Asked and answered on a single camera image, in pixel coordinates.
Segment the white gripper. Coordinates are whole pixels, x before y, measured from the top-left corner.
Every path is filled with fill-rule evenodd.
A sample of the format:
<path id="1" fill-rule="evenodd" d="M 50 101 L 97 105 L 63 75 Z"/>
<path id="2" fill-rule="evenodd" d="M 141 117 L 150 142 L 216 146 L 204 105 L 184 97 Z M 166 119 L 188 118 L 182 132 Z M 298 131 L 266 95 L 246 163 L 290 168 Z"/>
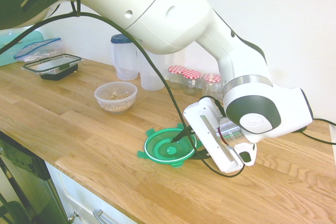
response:
<path id="1" fill-rule="evenodd" d="M 222 114 L 211 98 L 202 98 L 184 110 L 184 117 L 190 126 L 185 127 L 172 139 L 178 142 L 185 136 L 196 134 L 207 152 L 195 152 L 190 159 L 202 160 L 212 158 L 223 173 L 236 172 L 243 168 L 243 163 L 231 147 L 224 145 L 217 137 Z"/>

